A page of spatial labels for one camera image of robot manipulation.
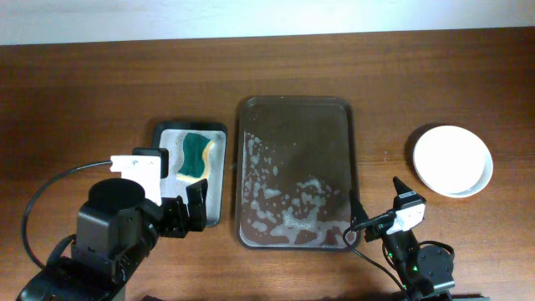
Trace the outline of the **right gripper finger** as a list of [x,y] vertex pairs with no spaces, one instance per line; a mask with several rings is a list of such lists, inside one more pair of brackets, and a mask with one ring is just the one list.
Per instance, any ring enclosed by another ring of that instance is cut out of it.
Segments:
[[367,215],[359,197],[354,191],[349,192],[350,202],[350,228],[353,231],[361,231],[366,228],[369,216]]
[[406,207],[416,201],[416,192],[409,188],[399,177],[395,176],[393,183],[397,193],[393,207]]

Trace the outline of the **green yellow sponge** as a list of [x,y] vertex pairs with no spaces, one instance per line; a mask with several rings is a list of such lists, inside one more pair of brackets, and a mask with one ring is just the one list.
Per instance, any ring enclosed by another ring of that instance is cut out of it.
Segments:
[[182,143],[183,163],[177,172],[181,181],[200,181],[210,174],[209,156],[214,142],[204,135],[188,133]]

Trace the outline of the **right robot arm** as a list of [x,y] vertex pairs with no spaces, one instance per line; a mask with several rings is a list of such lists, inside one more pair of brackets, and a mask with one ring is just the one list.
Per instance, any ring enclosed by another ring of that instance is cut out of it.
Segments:
[[[426,199],[398,177],[393,178],[393,207],[377,217],[368,217],[359,198],[350,192],[350,224],[343,232],[347,247],[394,280],[405,300],[451,300],[454,249],[437,241],[418,241],[413,228],[424,220]],[[366,242],[382,241],[382,253],[396,274],[356,250],[347,234],[362,234]]]

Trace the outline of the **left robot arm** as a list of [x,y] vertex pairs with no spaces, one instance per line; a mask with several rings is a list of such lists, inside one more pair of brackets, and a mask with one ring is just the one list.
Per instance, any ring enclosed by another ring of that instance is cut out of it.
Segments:
[[61,240],[20,300],[122,300],[125,285],[161,237],[183,238],[206,227],[208,183],[156,205],[134,181],[111,178],[89,190],[76,233]]

